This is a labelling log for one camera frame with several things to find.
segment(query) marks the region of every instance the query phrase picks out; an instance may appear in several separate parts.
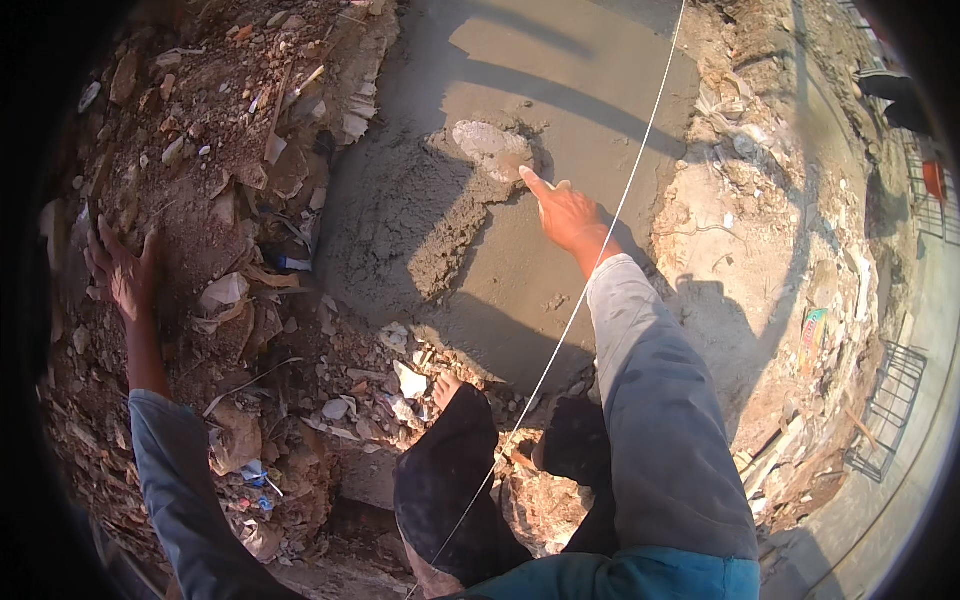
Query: white string line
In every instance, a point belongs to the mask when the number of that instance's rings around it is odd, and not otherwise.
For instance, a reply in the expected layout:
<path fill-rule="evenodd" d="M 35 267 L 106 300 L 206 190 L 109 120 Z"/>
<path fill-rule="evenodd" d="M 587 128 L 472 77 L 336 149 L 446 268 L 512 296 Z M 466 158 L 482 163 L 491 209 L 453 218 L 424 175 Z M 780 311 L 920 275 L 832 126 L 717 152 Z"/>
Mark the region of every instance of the white string line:
<path fill-rule="evenodd" d="M 623 196 L 620 198 L 620 204 L 616 208 L 616 213 L 613 215 L 613 223 L 607 231 L 607 237 L 604 238 L 603 246 L 600 248 L 600 253 L 597 255 L 597 261 L 593 264 L 593 269 L 596 270 L 600 266 L 600 258 L 603 256 L 603 252 L 607 249 L 607 245 L 610 243 L 610 237 L 613 234 L 613 226 L 616 225 L 617 220 L 620 218 L 620 212 L 623 210 L 623 205 L 627 201 L 627 196 L 630 194 L 630 188 L 634 184 L 634 177 L 636 176 L 636 168 L 640 165 L 640 157 L 643 156 L 643 149 L 647 146 L 647 139 L 650 137 L 650 130 L 654 127 L 654 118 L 657 116 L 657 109 L 660 107 L 660 98 L 663 96 L 663 89 L 666 86 L 666 78 L 670 73 L 670 63 L 673 62 L 673 53 L 677 47 L 677 36 L 680 34 L 680 24 L 684 20 L 684 9 L 686 8 L 686 0 L 681 0 L 680 5 L 680 16 L 677 17 L 677 26 L 673 31 L 673 41 L 670 45 L 670 55 L 666 60 L 666 68 L 663 70 L 663 80 L 660 82 L 660 91 L 657 93 L 657 101 L 654 103 L 653 112 L 650 113 L 650 121 L 647 123 L 647 131 L 643 135 L 643 141 L 640 143 L 640 151 L 636 154 L 636 161 L 634 162 L 634 170 L 630 173 L 630 178 L 627 180 L 627 187 L 623 190 Z M 437 554 L 433 557 L 433 560 L 430 561 L 430 566 L 440 558 L 440 555 L 443 554 L 446 550 L 446 546 L 450 543 L 450 540 L 453 539 L 454 534 L 457 533 L 457 530 L 460 529 L 460 525 L 463 524 L 464 519 L 467 518 L 467 514 L 470 512 L 470 509 L 473 508 L 473 504 L 477 501 L 477 498 L 480 497 L 480 494 L 483 492 L 483 489 L 487 486 L 487 482 L 490 481 L 490 478 L 493 476 L 493 472 L 496 470 L 497 464 L 505 456 L 507 446 L 510 445 L 510 442 L 514 440 L 514 435 L 516 435 L 517 430 L 520 428 L 520 423 L 523 422 L 523 418 L 527 416 L 527 413 L 530 411 L 530 406 L 534 402 L 534 398 L 537 397 L 537 394 L 540 392 L 540 387 L 543 385 L 543 381 L 546 379 L 547 374 L 550 372 L 550 368 L 553 366 L 553 361 L 557 358 L 557 354 L 560 352 L 560 348 L 564 345 L 566 340 L 566 334 L 569 333 L 570 327 L 573 325 L 574 319 L 577 317 L 577 313 L 580 312 L 580 307 L 584 303 L 584 298 L 587 297 L 587 286 L 584 285 L 584 291 L 580 293 L 580 298 L 577 300 L 577 305 L 573 307 L 573 314 L 570 315 L 569 321 L 566 323 L 564 328 L 563 335 L 560 336 L 560 341 L 557 342 L 557 347 L 553 349 L 553 354 L 550 356 L 550 360 L 546 364 L 546 369 L 543 370 L 543 375 L 540 376 L 540 381 L 537 382 L 537 387 L 534 388 L 534 392 L 530 395 L 530 399 L 527 401 L 526 406 L 523 407 L 523 412 L 520 413 L 519 419 L 516 420 L 516 425 L 514 430 L 510 432 L 510 436 L 507 438 L 506 443 L 504 443 L 503 448 L 500 450 L 500 453 L 496 455 L 496 458 L 493 460 L 493 466 L 490 468 L 490 472 L 487 473 L 487 477 L 484 478 L 483 483 L 480 484 L 480 488 L 473 495 L 473 498 L 470 500 L 470 503 L 467 504 L 467 509 L 460 516 L 460 520 L 457 521 L 457 524 L 453 526 L 453 531 L 450 532 L 450 535 L 446 537 L 444 545 L 440 546 L 440 550 L 437 551 Z M 420 587 L 420 583 L 417 582 L 414 585 L 414 588 L 410 590 L 410 593 L 407 594 L 405 600 L 409 600 L 413 596 L 414 592 L 417 591 L 417 588 Z"/>

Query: person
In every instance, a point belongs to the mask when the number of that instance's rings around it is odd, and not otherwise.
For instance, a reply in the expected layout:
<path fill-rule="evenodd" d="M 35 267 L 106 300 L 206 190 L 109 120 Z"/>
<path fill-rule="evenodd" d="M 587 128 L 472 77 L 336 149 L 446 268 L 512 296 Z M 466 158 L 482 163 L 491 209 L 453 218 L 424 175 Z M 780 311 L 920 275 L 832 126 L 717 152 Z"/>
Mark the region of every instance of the person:
<path fill-rule="evenodd" d="M 490 404 L 441 375 L 443 411 L 394 472 L 397 526 L 424 596 L 757 598 L 753 516 L 706 364 L 634 260 L 613 239 L 604 248 L 596 204 L 569 181 L 554 188 L 520 172 L 546 236 L 587 280 L 602 398 L 602 407 L 559 400 L 534 461 L 590 486 L 595 500 L 564 552 L 533 560 L 490 496 Z M 88 238 L 88 293 L 115 302 L 127 327 L 137 467 L 183 596 L 298 598 L 230 531 L 203 422 L 171 401 L 150 315 L 156 234 L 136 258 L 106 220 L 99 230 L 105 247 Z"/>

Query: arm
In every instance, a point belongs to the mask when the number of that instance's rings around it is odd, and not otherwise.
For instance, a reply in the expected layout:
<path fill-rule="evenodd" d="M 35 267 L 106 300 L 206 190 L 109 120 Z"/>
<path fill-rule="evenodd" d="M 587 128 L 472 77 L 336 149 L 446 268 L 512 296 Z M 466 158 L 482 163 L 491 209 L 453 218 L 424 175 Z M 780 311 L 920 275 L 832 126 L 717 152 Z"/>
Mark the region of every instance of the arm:
<path fill-rule="evenodd" d="M 185 598 L 301 598 L 278 583 L 233 535 L 206 461 L 204 423 L 171 396 L 151 315 L 157 233 L 140 258 L 100 218 L 84 253 L 96 286 L 87 293 L 117 304 L 127 329 L 131 431 L 136 466 L 156 535 Z"/>
<path fill-rule="evenodd" d="M 621 548 L 756 560 L 753 516 L 707 365 L 634 260 L 613 240 L 603 249 L 595 203 L 568 181 L 554 189 L 529 169 L 521 175 L 547 237 L 588 278 Z"/>

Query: trouser leg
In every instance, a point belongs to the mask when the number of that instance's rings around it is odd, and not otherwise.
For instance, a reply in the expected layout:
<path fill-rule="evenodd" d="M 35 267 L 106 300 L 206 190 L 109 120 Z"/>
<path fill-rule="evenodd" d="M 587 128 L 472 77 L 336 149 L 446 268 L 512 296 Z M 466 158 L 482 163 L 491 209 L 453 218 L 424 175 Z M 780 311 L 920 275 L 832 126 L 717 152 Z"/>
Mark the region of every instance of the trouser leg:
<path fill-rule="evenodd" d="M 490 404 L 465 383 L 397 460 L 396 523 L 427 597 L 469 588 L 532 558 L 493 503 L 492 478 L 444 547 L 490 472 L 496 444 Z"/>

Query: wet concrete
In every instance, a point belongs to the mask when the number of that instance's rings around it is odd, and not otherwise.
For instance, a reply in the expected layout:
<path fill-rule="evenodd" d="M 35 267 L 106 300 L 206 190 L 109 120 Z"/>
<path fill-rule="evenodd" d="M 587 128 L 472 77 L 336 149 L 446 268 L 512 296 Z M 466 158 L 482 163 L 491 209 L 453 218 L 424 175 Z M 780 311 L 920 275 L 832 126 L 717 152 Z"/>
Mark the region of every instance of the wet concrete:
<path fill-rule="evenodd" d="M 531 391 L 583 279 L 573 260 L 544 238 L 532 196 L 497 190 L 496 197 L 477 200 L 478 176 L 465 169 L 462 158 L 437 159 L 437 149 L 445 146 L 427 144 L 424 150 L 423 140 L 435 140 L 435 132 L 445 134 L 463 119 L 501 115 L 539 146 L 543 176 L 573 181 L 613 214 L 656 101 L 676 19 L 672 6 L 651 2 L 649 10 L 628 9 L 603 0 L 411 2 L 401 19 L 401 40 L 377 82 L 385 125 L 350 149 L 328 196 L 318 272 L 331 293 L 374 325 L 395 318 L 421 325 L 428 338 Z M 679 140 L 696 83 L 696 65 L 678 48 L 616 231 L 628 252 L 648 247 L 658 174 L 669 173 L 684 154 Z M 421 156 L 416 153 L 429 159 L 416 164 L 400 159 Z M 433 183 L 410 182 L 424 173 Z M 399 187 L 406 191 L 395 193 Z M 422 206 L 415 205 L 417 198 Z M 396 203 L 408 206 L 398 209 Z M 402 225 L 404 215 L 410 227 Z M 458 215 L 466 220 L 458 221 Z M 388 217 L 401 227 L 380 226 Z M 407 252 L 394 243 L 372 268 L 373 246 L 358 246 L 364 231 L 393 242 L 403 238 L 404 244 L 421 238 L 425 246 L 441 230 L 458 235 L 462 249 L 451 246 L 436 255 L 453 265 L 452 276 L 449 291 L 429 302 L 409 301 L 416 298 L 411 290 L 419 276 L 416 263 L 423 262 L 416 255 L 420 249 Z M 410 281 L 397 282 L 404 269 Z M 556 307 L 562 298 L 569 300 Z M 592 360 L 586 309 L 577 321 L 547 390 Z"/>

